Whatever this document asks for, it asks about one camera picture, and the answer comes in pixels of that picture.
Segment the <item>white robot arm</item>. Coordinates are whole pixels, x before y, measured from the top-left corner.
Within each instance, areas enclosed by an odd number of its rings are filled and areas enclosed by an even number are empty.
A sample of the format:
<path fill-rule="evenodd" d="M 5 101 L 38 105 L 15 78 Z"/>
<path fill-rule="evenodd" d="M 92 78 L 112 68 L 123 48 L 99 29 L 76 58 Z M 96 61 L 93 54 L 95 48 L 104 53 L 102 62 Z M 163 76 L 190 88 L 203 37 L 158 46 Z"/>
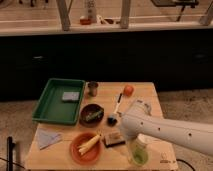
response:
<path fill-rule="evenodd" d="M 213 125 L 154 117 L 151 105 L 140 99 L 121 115 L 120 129 L 126 140 L 144 134 L 213 156 Z"/>

